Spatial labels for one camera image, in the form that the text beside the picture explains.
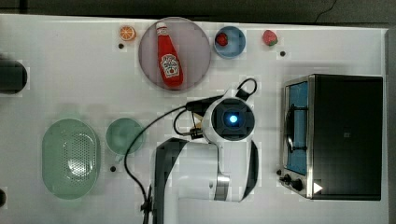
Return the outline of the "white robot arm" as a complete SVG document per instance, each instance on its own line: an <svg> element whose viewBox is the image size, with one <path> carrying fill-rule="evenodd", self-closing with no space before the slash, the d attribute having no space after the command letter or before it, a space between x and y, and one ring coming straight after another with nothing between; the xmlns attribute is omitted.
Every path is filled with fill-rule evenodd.
<svg viewBox="0 0 396 224"><path fill-rule="evenodd" d="M188 133L191 140L172 137L154 151L152 224L178 224L181 199L239 203L255 188L259 155L249 97L235 89L186 104L201 126Z"/></svg>

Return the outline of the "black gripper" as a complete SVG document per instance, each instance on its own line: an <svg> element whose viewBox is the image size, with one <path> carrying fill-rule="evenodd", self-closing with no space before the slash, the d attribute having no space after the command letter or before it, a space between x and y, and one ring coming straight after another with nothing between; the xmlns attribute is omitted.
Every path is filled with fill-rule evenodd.
<svg viewBox="0 0 396 224"><path fill-rule="evenodd" d="M214 121L212 117L215 115L215 107L221 99L222 95L218 95L187 102L186 109L191 114L196 113L203 117L202 128L199 129L194 127L192 116L192 127L188 131L191 139L208 138L214 132Z"/></svg>

